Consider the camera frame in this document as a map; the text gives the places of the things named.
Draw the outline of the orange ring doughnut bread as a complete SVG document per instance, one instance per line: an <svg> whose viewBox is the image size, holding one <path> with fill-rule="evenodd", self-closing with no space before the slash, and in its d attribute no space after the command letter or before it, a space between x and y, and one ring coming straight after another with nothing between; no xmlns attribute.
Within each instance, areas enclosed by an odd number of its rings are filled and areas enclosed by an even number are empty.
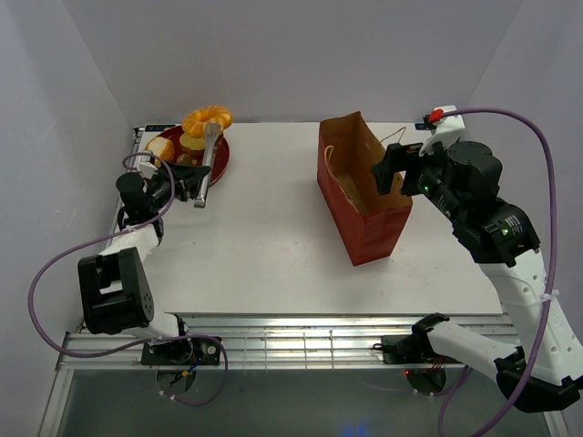
<svg viewBox="0 0 583 437"><path fill-rule="evenodd" d="M233 114L226 107L208 106L189 113L182 120L183 132L191 137L203 137L208 124L218 124L220 132L231 126Z"/></svg>

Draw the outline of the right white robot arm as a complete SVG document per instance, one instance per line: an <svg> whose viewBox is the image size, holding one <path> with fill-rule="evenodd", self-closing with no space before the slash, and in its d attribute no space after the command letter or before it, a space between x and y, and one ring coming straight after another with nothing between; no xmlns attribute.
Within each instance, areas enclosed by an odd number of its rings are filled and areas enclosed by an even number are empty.
<svg viewBox="0 0 583 437"><path fill-rule="evenodd" d="M488 146L475 141L458 141L449 148L435 145L429 155L421 148L389 145L372 169L378 191L387 193L390 177L403 172L402 193L424 195L444 214L457 241L495 287L519 343L491 340L434 313L395 344L382 341L380 349L403 362L446 356L481 372L510 397L533 357L542 306L549 303L535 365L514 405L527 413L565 410L580 398L582 346L558 302L545 292L540 241L527 214L498 196L502 163Z"/></svg>

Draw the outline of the red and brown paper bag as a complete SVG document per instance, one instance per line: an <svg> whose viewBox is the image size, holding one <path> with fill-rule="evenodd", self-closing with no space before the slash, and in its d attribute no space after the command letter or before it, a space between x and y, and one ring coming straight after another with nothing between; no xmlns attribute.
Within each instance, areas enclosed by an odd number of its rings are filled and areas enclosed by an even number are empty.
<svg viewBox="0 0 583 437"><path fill-rule="evenodd" d="M378 194L372 167L384 152L360 112L319 125L317 182L354 266L390 256L413 207L398 174Z"/></svg>

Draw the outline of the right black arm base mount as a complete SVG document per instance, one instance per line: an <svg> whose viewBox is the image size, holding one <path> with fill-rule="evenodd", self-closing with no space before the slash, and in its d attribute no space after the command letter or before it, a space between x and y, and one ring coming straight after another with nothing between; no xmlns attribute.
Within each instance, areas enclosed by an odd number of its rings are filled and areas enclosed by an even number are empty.
<svg viewBox="0 0 583 437"><path fill-rule="evenodd" d="M383 336L373 344L372 350L381 354L384 364L427 364L437 366L455 362L455 360L446 356L424 351L413 334L404 337Z"/></svg>

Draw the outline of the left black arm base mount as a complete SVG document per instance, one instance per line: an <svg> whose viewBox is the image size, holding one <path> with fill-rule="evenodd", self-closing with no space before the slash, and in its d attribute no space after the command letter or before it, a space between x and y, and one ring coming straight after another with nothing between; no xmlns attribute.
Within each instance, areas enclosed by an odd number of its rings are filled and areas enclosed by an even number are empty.
<svg viewBox="0 0 583 437"><path fill-rule="evenodd" d="M221 337L216 337L215 341L191 339L152 346L146 344L140 363L147 366L218 365L220 363L218 343L222 343Z"/></svg>

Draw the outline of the stainless steel tongs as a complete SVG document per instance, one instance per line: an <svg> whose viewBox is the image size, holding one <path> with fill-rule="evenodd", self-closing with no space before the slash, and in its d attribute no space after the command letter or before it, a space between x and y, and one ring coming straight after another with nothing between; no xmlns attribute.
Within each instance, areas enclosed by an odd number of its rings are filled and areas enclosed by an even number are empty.
<svg viewBox="0 0 583 437"><path fill-rule="evenodd" d="M211 174L215 157L215 146L220 134L221 126L218 123L208 123L204 128L205 150L202 159L202 166L208 167L210 171L199 183L199 193L194 198L195 208L206 207L208 190L210 187Z"/></svg>

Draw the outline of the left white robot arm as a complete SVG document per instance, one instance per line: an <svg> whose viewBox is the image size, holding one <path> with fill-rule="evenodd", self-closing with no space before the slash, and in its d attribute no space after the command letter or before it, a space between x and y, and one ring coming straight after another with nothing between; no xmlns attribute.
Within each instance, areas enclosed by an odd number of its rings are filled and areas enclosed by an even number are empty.
<svg viewBox="0 0 583 437"><path fill-rule="evenodd" d="M163 239L162 210L175 200L195 198L209 173L208 166L170 165L158 168L149 179L138 172L118 178L122 234L108 248L77 264L84 319L91 333L165 338L161 351L171 362L180 364L191 357L193 342L181 333L179 319L155 311L143 261Z"/></svg>

